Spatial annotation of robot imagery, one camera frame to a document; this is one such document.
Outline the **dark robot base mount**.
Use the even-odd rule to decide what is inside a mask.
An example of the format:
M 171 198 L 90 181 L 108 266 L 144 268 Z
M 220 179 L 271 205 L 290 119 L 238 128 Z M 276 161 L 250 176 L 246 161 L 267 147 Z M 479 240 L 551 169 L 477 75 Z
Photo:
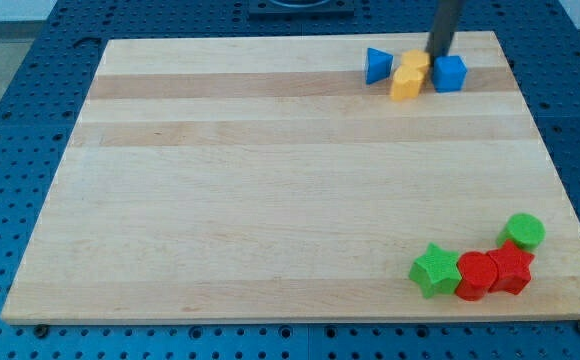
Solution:
M 249 0 L 248 17 L 351 15 L 354 0 Z

